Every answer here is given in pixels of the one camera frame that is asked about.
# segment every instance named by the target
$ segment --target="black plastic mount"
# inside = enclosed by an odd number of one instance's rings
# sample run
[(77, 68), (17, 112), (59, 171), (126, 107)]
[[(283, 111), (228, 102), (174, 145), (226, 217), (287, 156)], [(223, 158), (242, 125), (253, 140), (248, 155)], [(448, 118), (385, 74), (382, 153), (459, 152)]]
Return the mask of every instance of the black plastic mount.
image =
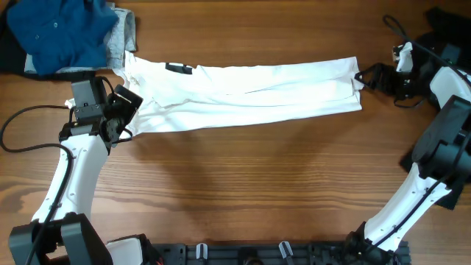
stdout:
[[(154, 248), (162, 254), (165, 265), (202, 265), (196, 259), (196, 246), (184, 244), (154, 244)], [(341, 259), (344, 248), (343, 241), (313, 242), (310, 244), (292, 244), (292, 261), (294, 265), (372, 265), (368, 261), (358, 259), (345, 261)], [(287, 265), (282, 258), (277, 244), (264, 245), (208, 245), (206, 265), (243, 265), (240, 254), (247, 250), (256, 251), (258, 259), (265, 265)], [(381, 265), (410, 265), (411, 256), (407, 242), (401, 242), (395, 253), (397, 259)]]
[[(25, 264), (32, 243), (42, 225), (36, 220), (28, 225), (13, 228), (8, 245), (15, 264)], [(69, 213), (60, 221), (50, 222), (47, 224), (45, 234), (31, 265), (113, 264), (106, 246), (83, 213), (78, 215)], [(49, 259), (46, 254), (53, 253), (57, 245), (65, 246), (68, 256)]]

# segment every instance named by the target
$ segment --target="folded clothing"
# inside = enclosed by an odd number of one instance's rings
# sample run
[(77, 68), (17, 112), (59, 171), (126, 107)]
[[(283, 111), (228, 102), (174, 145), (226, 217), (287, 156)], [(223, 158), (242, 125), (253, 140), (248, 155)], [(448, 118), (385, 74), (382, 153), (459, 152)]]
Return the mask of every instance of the folded clothing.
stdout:
[(65, 66), (105, 67), (105, 35), (117, 22), (105, 0), (22, 0), (7, 23), (39, 75)]
[[(71, 73), (77, 71), (96, 71), (100, 69), (114, 69), (124, 67), (124, 51), (134, 52), (135, 44), (135, 16), (130, 10), (110, 6), (118, 16), (118, 22), (113, 29), (106, 34), (104, 43), (106, 43), (107, 64), (105, 67), (64, 67), (56, 73)], [(36, 68), (32, 61), (32, 56), (26, 56), (24, 64), (26, 73), (35, 74)]]
[(114, 72), (144, 101), (134, 134), (263, 124), (360, 110), (355, 57), (285, 66), (192, 68), (126, 52)]
[(26, 59), (26, 52), (21, 48), (7, 25), (7, 11), (15, 4), (16, 0), (10, 0), (0, 15), (0, 73), (17, 74), (33, 80), (63, 80), (71, 82), (88, 80), (95, 76), (94, 71), (47, 74), (44, 76), (25, 73), (24, 61)]

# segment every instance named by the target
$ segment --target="white garment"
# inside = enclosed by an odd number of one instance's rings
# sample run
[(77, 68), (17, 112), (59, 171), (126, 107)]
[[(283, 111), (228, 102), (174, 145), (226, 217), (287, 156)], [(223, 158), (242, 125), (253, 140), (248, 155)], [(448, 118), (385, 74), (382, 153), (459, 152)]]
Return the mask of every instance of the white garment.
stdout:
[(181, 74), (126, 52), (114, 72), (144, 101), (134, 134), (264, 124), (360, 110), (355, 57), (286, 66), (205, 67)]

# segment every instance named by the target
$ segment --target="wooden table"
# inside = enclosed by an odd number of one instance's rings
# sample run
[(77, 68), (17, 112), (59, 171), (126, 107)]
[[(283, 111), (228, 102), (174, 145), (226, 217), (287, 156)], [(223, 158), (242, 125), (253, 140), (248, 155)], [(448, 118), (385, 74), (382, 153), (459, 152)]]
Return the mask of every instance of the wooden table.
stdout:
[[(137, 56), (196, 66), (254, 66), (356, 56), (360, 68), (391, 63), (400, 43), (381, 22), (396, 16), (411, 37), (429, 30), (439, 4), (469, 1), (121, 1), (138, 19)], [(121, 82), (103, 72), (113, 84)], [(23, 107), (61, 105), (70, 83), (0, 77), (0, 122)], [(139, 135), (113, 149), (93, 201), (104, 241), (145, 233), (154, 243), (342, 240), (374, 216), (406, 178), (399, 167), (436, 112), (393, 107), (363, 91), (364, 109), (247, 127)], [(8, 146), (57, 142), (64, 110), (37, 110), (8, 128)], [(11, 228), (43, 201), (59, 151), (0, 152), (0, 264), (13, 262)], [(468, 264), (471, 190), (454, 212), (433, 207), (406, 236), (413, 262)]]

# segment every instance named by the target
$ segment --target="black cable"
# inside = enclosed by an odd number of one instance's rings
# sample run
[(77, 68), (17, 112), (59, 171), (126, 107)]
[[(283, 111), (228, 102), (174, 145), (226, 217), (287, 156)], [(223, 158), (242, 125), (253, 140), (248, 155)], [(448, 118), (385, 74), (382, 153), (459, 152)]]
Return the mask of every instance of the black cable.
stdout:
[(68, 113), (68, 123), (72, 123), (72, 117), (74, 116), (74, 111), (77, 108), (77, 106), (72, 106), (70, 112)]
[[(393, 21), (397, 27), (394, 27), (392, 26), (388, 20), (391, 20)], [(451, 63), (447, 62), (446, 60), (442, 59), (439, 55), (435, 54), (435, 52), (432, 52), (431, 50), (425, 48), (424, 46), (418, 44), (417, 42), (415, 42), (414, 40), (410, 39), (410, 37), (408, 37), (406, 35), (406, 32), (404, 31), (404, 28), (401, 26), (401, 24), (399, 23), (399, 21), (394, 18), (393, 16), (391, 15), (384, 15), (383, 17), (383, 22), (385, 25), (387, 25), (387, 27), (389, 27), (390, 29), (392, 29), (392, 31), (394, 33), (396, 33), (396, 35), (399, 35), (400, 37), (402, 37), (404, 40), (407, 40), (408, 42), (412, 43), (413, 46), (416, 46), (417, 48), (423, 50), (424, 52), (428, 53), (429, 55), (431, 55), (433, 58), (435, 58), (436, 60), (438, 60), (442, 65), (444, 66), (447, 66), (447, 67), (450, 67), (451, 70), (453, 70), (460, 78), (463, 79), (463, 81), (470, 87), (471, 89), (471, 81), (469, 81), (467, 79), (467, 77), (462, 74), (458, 69), (456, 69), (455, 66), (453, 66)]]
[(62, 144), (38, 144), (35, 146), (30, 146), (30, 147), (25, 147), (25, 148), (20, 148), (20, 149), (10, 149), (5, 146), (3, 142), (3, 134), (5, 132), (5, 129), (7, 128), (7, 125), (18, 115), (27, 112), (28, 110), (35, 110), (39, 108), (54, 108), (54, 109), (68, 109), (68, 107), (65, 106), (54, 106), (54, 105), (39, 105), (39, 106), (34, 106), (34, 107), (27, 107), (24, 108), (23, 110), (18, 111), (17, 113), (13, 114), (11, 117), (8, 118), (8, 120), (3, 124), (0, 130), (0, 146), (5, 150), (6, 152), (11, 152), (11, 153), (19, 153), (19, 152), (27, 152), (27, 151), (32, 151), (36, 149), (41, 149), (41, 148), (46, 148), (46, 147), (58, 147), (64, 150), (64, 152), (67, 154), (67, 168), (65, 170), (64, 178), (60, 184), (59, 190), (56, 194), (56, 197), (54, 198), (54, 202), (51, 204), (51, 209), (49, 210), (49, 213), (47, 214), (46, 218), (44, 219), (43, 225), (38, 231), (38, 234), (35, 237), (35, 240), (33, 241), (31, 250), (29, 251), (28, 257), (26, 259), (26, 265), (30, 265), (32, 261), (32, 257), (35, 254), (35, 252), (39, 248), (39, 243), (42, 242), (42, 238), (44, 236), (44, 232), (46, 231), (46, 227), (50, 223), (53, 215), (55, 214), (60, 199), (65, 191), (65, 187), (67, 186), (68, 179), (70, 178), (71, 172), (72, 172), (72, 166), (73, 163), (71, 163), (71, 160), (74, 159), (74, 156), (72, 155), (72, 152)]

